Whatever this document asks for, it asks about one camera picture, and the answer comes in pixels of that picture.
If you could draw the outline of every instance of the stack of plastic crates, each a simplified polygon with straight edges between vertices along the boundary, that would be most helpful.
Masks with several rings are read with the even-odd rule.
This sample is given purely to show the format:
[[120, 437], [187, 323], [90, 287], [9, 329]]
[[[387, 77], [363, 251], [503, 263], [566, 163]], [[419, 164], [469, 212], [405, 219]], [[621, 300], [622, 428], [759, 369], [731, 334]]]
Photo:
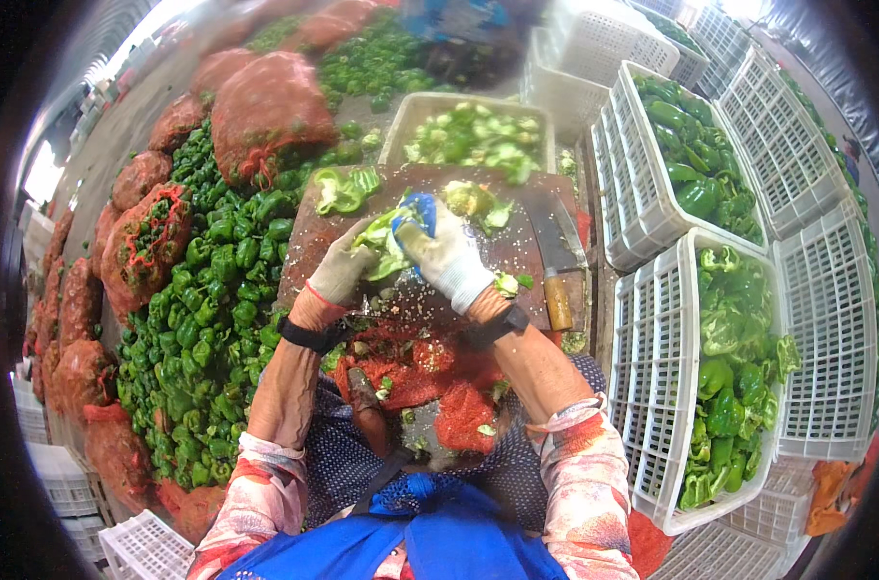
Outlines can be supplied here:
[[550, 50], [549, 30], [532, 29], [520, 100], [549, 111], [559, 140], [574, 143], [600, 114], [610, 88], [557, 71], [550, 63]]
[[680, 7], [684, 2], [683, 0], [634, 0], [632, 4], [645, 6], [662, 16], [674, 19], [680, 12]]
[[[777, 447], [763, 432], [758, 474], [735, 493], [689, 511], [677, 508], [690, 451], [700, 362], [697, 260], [729, 240], [696, 227], [635, 274], [619, 280], [608, 397], [611, 422], [630, 461], [632, 507], [667, 536], [677, 536], [747, 504], [761, 490]], [[770, 331], [781, 335], [781, 292], [774, 265], [760, 255], [772, 294]], [[782, 386], [771, 385], [783, 400]]]
[[33, 392], [14, 389], [14, 402], [17, 406], [17, 423], [21, 426], [24, 441], [49, 444], [50, 436], [46, 431], [44, 407], [39, 404]]
[[60, 522], [86, 561], [96, 563], [104, 559], [104, 548], [98, 539], [98, 532], [104, 529], [104, 520], [98, 516], [85, 516], [62, 518]]
[[650, 580], [719, 577], [774, 580], [790, 571], [809, 541], [804, 534], [815, 461], [780, 459], [758, 497], [675, 540]]
[[557, 0], [551, 5], [549, 33], [553, 68], [605, 87], [617, 79], [623, 60], [668, 76], [679, 58], [652, 22], [619, 2]]
[[[666, 80], [633, 62], [624, 61], [617, 82], [610, 89], [610, 99], [601, 109], [601, 119], [591, 128], [601, 189], [607, 261], [618, 270], [631, 272], [673, 246], [692, 227], [703, 227], [747, 251], [767, 254], [767, 235], [762, 236], [762, 245], [757, 246], [680, 208], [658, 141], [633, 82], [633, 75], [637, 74]], [[686, 90], [684, 92], [699, 99]], [[713, 105], [709, 107], [716, 126], [724, 127], [718, 111]], [[735, 135], [730, 133], [730, 138], [742, 175], [751, 183], [750, 189], [759, 195]], [[762, 226], [764, 222], [758, 204], [753, 215]]]
[[704, 75], [697, 86], [716, 99], [732, 82], [746, 57], [751, 36], [742, 26], [715, 6], [704, 6], [700, 17], [688, 30], [709, 57]]
[[[642, 6], [640, 9], [651, 12], [656, 17], [665, 18], [672, 26], [677, 26], [677, 22], [674, 21], [673, 17], [666, 17], [665, 14], [658, 13], [655, 10], [650, 9], [648, 6]], [[677, 65], [675, 65], [674, 70], [668, 74], [668, 78], [672, 81], [677, 81], [682, 87], [688, 89], [697, 87], [697, 82], [704, 76], [704, 71], [706, 71], [710, 59], [696, 52], [692, 48], [688, 48], [684, 44], [679, 43], [671, 37], [666, 38], [669, 42], [674, 44], [675, 48], [677, 48], [677, 52], [680, 54], [680, 58], [677, 60]]]
[[27, 443], [27, 446], [34, 470], [60, 517], [98, 513], [85, 472], [75, 463], [68, 449], [36, 443]]
[[851, 197], [819, 127], [760, 50], [748, 51], [719, 107], [757, 173], [774, 238], [796, 233]]
[[184, 580], [194, 559], [194, 546], [148, 509], [98, 536], [120, 580]]
[[[724, 240], [694, 228], [675, 248], [619, 280], [608, 381], [611, 422], [630, 461], [632, 506], [667, 535], [720, 518], [751, 501], [760, 491], [757, 481], [765, 480], [772, 454], [780, 461], [863, 460], [871, 443], [878, 329], [856, 210], [851, 200], [842, 202], [794, 236], [773, 242], [771, 260], [761, 259], [774, 299], [770, 331], [793, 336], [800, 368], [784, 385], [772, 385], [779, 398], [778, 427], [776, 434], [762, 437], [758, 476], [739, 492], [721, 493], [714, 503], [686, 513], [675, 505], [691, 439], [700, 358], [695, 261], [699, 248], [719, 247]], [[770, 483], [772, 493], [785, 489], [783, 481]], [[789, 515], [793, 519], [797, 514]], [[747, 522], [752, 514], [745, 511], [742, 518]], [[703, 542], [719, 534], [718, 527], [694, 534]], [[760, 534], [760, 528], [745, 528], [734, 536], [740, 542], [746, 531]], [[775, 551], [781, 556], [791, 551], [786, 544], [794, 540], [784, 538], [785, 545]], [[758, 544], [756, 537], [747, 541]], [[769, 547], [760, 549], [758, 561], [768, 558]]]

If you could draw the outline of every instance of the worker in background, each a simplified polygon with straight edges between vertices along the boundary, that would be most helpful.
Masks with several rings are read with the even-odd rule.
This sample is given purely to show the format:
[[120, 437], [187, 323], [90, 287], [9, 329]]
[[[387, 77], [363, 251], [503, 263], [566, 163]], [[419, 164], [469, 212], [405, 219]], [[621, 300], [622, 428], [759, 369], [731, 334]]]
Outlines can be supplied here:
[[858, 162], [862, 156], [862, 144], [858, 139], [849, 139], [842, 135], [842, 140], [846, 142], [842, 154], [845, 156], [846, 169], [849, 170], [851, 178], [855, 181], [855, 185], [859, 185], [860, 174], [858, 171]]
[[[603, 373], [589, 357], [573, 364], [528, 325], [492, 287], [463, 221], [442, 202], [434, 211], [433, 238], [400, 220], [395, 237], [422, 277], [478, 325], [476, 342], [515, 392], [511, 429], [471, 475], [403, 473], [406, 449], [383, 460], [360, 443], [349, 407], [318, 367], [327, 329], [375, 260], [351, 247], [363, 220], [333, 243], [279, 327], [283, 339], [260, 379], [226, 501], [189, 578], [638, 577], [627, 533], [629, 466], [605, 417]], [[328, 408], [344, 429], [312, 426]], [[355, 504], [317, 513], [320, 490]], [[492, 494], [515, 497], [515, 513]], [[544, 527], [531, 537], [518, 522], [534, 512]]]

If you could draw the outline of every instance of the hand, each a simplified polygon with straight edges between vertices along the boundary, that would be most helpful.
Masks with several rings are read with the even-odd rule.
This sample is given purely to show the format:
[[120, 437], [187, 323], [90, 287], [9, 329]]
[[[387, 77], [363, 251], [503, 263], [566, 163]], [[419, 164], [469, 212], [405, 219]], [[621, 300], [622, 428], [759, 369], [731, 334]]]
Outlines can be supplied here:
[[307, 281], [310, 289], [328, 303], [340, 306], [349, 304], [356, 292], [362, 272], [378, 257], [372, 249], [364, 246], [352, 247], [353, 240], [371, 224], [373, 219], [359, 220], [349, 228], [349, 231], [333, 242], [323, 256], [323, 261]]
[[435, 230], [431, 238], [410, 219], [395, 219], [394, 236], [410, 259], [420, 266], [420, 275], [452, 301], [460, 315], [494, 281], [494, 275], [481, 263], [475, 237], [464, 221], [432, 196], [414, 194], [412, 202], [435, 211]]

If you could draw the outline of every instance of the black wrist strap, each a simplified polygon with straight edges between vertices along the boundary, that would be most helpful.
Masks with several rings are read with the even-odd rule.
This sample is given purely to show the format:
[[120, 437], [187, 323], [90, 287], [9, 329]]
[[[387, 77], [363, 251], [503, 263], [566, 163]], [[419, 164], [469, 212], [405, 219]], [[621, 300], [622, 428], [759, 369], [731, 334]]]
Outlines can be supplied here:
[[502, 336], [513, 331], [524, 331], [527, 326], [529, 326], [529, 317], [522, 308], [511, 304], [485, 324], [465, 329], [464, 339], [473, 348], [485, 350]]
[[275, 330], [282, 335], [285, 341], [309, 348], [320, 356], [329, 353], [333, 347], [348, 339], [352, 333], [352, 329], [346, 324], [345, 319], [339, 319], [327, 329], [317, 332], [303, 329], [288, 320], [287, 317], [281, 317]]

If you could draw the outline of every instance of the cleaver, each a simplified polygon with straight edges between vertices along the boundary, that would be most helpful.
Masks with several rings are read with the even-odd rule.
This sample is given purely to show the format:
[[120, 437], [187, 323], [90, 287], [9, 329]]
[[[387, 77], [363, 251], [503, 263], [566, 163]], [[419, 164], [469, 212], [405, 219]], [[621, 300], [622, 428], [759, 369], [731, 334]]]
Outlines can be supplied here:
[[542, 255], [542, 287], [551, 329], [565, 331], [572, 327], [571, 310], [559, 274], [581, 270], [588, 265], [575, 220], [568, 214], [562, 200], [550, 191], [527, 191], [522, 201]]

